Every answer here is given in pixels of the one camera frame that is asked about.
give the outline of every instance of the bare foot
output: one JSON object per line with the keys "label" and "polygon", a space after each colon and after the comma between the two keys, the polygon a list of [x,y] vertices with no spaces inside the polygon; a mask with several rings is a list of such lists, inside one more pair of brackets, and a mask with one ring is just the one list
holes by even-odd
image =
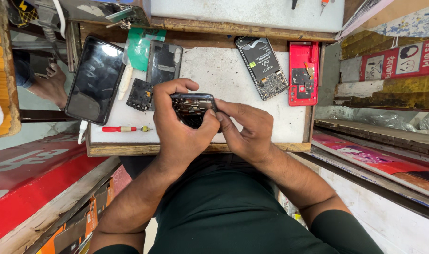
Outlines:
{"label": "bare foot", "polygon": [[51,64],[51,69],[47,68],[47,72],[48,79],[36,77],[28,90],[42,99],[53,102],[60,108],[65,107],[67,94],[64,90],[66,79],[64,72],[55,63]]}

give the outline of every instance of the plastic bag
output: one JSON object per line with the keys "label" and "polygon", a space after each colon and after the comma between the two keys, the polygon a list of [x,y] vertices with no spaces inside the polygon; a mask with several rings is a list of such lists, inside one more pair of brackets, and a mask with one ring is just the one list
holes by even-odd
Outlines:
{"label": "plastic bag", "polygon": [[429,134],[429,118],[423,118],[420,120],[420,130],[427,130],[426,134]]}
{"label": "plastic bag", "polygon": [[398,114],[386,112],[380,116],[368,116],[364,118],[364,122],[372,125],[388,127],[398,130],[413,131],[417,130],[412,124],[406,123],[402,116]]}
{"label": "plastic bag", "polygon": [[131,28],[128,31],[128,58],[131,66],[140,71],[147,71],[149,63],[150,41],[164,42],[166,30]]}

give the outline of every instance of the dark green shirt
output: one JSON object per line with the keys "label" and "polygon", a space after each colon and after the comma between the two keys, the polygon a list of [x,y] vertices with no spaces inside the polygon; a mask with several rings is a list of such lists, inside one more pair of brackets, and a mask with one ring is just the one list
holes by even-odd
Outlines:
{"label": "dark green shirt", "polygon": [[[234,170],[193,177],[157,216],[150,254],[380,254],[357,219],[339,210],[319,214],[308,231],[288,216],[265,180]],[[95,254],[137,254],[111,245]]]}

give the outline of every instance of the hand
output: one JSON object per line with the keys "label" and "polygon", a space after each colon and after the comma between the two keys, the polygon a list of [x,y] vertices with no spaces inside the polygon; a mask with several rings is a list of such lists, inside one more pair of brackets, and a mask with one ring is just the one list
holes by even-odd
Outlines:
{"label": "hand", "polygon": [[199,89],[199,85],[190,79],[175,79],[153,88],[153,120],[161,142],[159,159],[165,161],[166,165],[172,165],[174,169],[178,168],[180,174],[208,147],[220,126],[211,109],[204,115],[199,129],[192,129],[180,122],[169,95],[188,93],[188,89],[195,91]]}
{"label": "hand", "polygon": [[[271,142],[274,118],[266,111],[240,103],[216,99],[216,105],[223,112],[217,112],[216,117],[229,149],[254,166],[269,159],[276,148]],[[241,132],[230,117],[243,125]]]}

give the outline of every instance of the forearm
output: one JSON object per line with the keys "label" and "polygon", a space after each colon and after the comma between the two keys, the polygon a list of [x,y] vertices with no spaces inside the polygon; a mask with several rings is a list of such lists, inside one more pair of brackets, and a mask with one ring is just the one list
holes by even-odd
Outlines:
{"label": "forearm", "polygon": [[335,191],[307,166],[273,146],[266,161],[254,165],[268,175],[301,212],[308,225],[323,211],[350,212]]}
{"label": "forearm", "polygon": [[169,168],[159,156],[133,180],[104,211],[97,231],[108,234],[137,233],[145,230],[167,190],[184,169]]}

